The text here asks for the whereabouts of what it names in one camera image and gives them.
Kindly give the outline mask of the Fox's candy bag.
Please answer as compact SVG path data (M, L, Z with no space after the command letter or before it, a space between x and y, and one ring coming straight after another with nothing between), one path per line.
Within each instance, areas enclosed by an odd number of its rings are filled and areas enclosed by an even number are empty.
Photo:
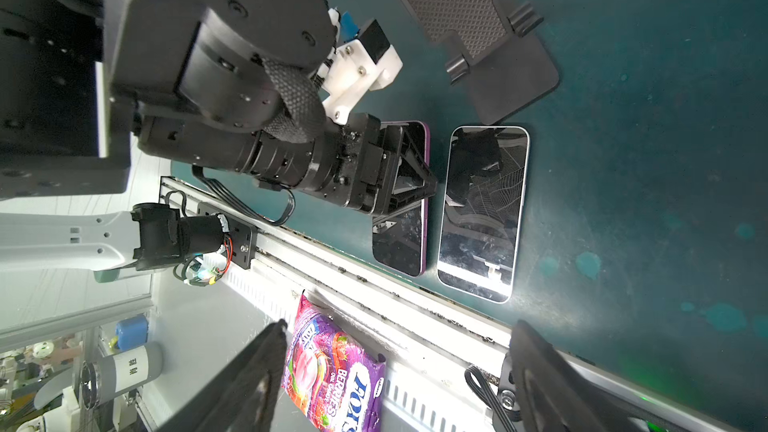
M282 387L320 431L381 428L387 363L301 296Z

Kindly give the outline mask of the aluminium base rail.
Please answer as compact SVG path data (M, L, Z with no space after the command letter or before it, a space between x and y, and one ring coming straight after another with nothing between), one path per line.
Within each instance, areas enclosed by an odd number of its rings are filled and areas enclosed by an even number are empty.
M388 361L385 428L487 431L490 415L467 388L478 366L498 383L513 325L525 320L609 399L684 431L736 429L734 390L719 388L725 335L704 343L706 314L662 310L656 331L645 306L619 298L573 267L518 271L509 300L494 304L441 285L390 273L365 258L367 216L307 198L285 226L246 221L243 265L224 284L269 319L292 321L307 296Z

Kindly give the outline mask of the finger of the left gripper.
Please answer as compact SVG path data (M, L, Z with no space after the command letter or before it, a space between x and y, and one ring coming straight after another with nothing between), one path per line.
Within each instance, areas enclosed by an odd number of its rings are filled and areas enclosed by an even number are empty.
M431 137L426 125L383 127L386 169L384 213L397 213L436 192L437 177L429 168Z

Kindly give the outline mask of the black stand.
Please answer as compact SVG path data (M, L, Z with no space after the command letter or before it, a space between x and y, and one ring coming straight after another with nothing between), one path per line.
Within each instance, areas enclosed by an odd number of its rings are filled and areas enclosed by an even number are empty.
M553 91L553 59L534 30L542 22L518 0L401 0L447 56L451 83L467 93L479 121L494 125Z

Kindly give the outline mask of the grey cylindrical bottle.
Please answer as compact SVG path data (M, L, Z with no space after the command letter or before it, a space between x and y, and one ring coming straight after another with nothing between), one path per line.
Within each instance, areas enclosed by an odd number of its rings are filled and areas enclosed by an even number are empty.
M91 410L137 387L154 381L163 368L163 352L156 342L98 358L83 364L80 396Z

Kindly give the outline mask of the white-edged phone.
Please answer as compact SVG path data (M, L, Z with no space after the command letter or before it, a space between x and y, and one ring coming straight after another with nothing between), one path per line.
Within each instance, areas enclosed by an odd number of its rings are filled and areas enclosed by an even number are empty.
M438 279L504 303L512 295L530 135L519 126L462 126L450 139Z

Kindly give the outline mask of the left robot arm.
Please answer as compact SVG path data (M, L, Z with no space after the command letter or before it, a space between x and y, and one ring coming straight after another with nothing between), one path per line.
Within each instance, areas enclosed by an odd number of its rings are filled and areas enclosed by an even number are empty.
M129 141L377 218L432 197L414 135L354 112L401 60L376 21L343 38L328 0L1 0L1 196L116 193Z

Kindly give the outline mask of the purple phone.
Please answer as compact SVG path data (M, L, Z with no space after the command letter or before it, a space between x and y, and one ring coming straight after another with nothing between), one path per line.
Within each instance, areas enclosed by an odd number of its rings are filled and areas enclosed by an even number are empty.
M420 121L395 122L404 126L422 153L430 160L430 132ZM422 185L410 166L401 166L394 192L411 191ZM378 263L410 277L418 277L426 268L428 199L423 199L397 214L374 216L372 219L372 253Z

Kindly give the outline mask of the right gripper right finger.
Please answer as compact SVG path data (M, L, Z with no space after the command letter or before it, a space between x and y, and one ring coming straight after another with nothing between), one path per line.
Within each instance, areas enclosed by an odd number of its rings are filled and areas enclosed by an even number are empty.
M527 431L662 431L608 399L584 379L530 324L511 331L511 375Z

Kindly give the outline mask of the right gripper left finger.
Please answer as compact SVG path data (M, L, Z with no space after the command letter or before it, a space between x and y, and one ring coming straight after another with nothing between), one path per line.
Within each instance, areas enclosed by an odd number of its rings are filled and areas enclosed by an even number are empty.
M287 353L287 322L267 325L161 431L268 431Z

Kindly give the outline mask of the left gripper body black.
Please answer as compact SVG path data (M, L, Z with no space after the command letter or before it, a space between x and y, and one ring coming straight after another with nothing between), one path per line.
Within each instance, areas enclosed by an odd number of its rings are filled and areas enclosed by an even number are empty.
M397 172L399 127L354 113L344 126L332 123L315 142L320 160L311 195L361 213L385 213Z

